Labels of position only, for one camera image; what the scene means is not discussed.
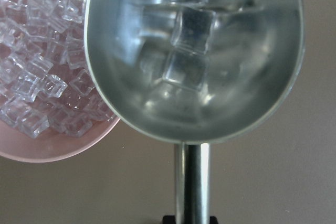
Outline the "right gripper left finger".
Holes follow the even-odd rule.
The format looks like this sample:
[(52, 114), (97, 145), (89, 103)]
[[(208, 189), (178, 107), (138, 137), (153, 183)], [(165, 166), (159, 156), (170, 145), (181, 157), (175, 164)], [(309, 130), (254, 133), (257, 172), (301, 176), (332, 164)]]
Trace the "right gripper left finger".
[(166, 215), (162, 218), (162, 224), (176, 224), (174, 215)]

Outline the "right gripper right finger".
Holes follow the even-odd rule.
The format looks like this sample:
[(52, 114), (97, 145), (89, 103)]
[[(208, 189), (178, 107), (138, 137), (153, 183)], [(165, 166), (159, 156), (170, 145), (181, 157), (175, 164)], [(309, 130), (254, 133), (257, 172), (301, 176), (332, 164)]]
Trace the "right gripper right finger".
[(218, 220), (215, 216), (209, 217), (209, 224), (218, 224)]

